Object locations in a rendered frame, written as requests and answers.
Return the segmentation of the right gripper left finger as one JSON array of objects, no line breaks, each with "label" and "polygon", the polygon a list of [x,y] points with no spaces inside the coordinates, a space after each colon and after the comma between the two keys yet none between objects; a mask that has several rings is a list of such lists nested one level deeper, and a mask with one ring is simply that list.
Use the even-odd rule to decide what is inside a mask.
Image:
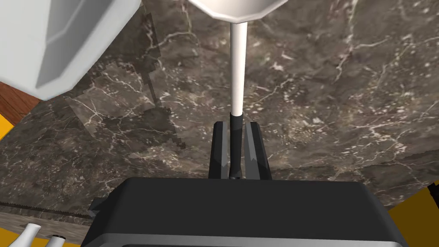
[{"label": "right gripper left finger", "polygon": [[208,178],[227,179],[228,178],[227,160],[228,160],[227,125],[226,122],[224,121],[217,121],[213,126]]}]

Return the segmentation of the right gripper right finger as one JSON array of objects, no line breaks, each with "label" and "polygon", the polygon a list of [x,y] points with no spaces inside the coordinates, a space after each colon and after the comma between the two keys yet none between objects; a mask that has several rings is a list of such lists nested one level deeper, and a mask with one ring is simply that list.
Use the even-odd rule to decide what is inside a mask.
[{"label": "right gripper right finger", "polygon": [[260,126],[248,122],[244,130],[245,177],[250,180],[272,180]]}]

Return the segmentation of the white ladle with black handle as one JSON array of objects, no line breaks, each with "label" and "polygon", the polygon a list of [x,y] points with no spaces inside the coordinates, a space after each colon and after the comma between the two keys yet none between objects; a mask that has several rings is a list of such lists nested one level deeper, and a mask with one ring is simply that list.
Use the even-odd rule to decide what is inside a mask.
[{"label": "white ladle with black handle", "polygon": [[288,0],[189,0],[210,17],[230,24],[231,110],[227,125],[228,178],[245,177],[243,116],[247,26]]}]

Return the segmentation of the white bottle with black cap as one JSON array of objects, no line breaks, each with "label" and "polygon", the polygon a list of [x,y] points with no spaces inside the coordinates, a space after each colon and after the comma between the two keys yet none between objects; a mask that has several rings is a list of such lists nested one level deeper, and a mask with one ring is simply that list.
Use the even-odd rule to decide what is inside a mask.
[{"label": "white bottle with black cap", "polygon": [[65,244],[66,237],[61,235],[50,235],[50,240],[45,245],[45,247],[63,247]]}]

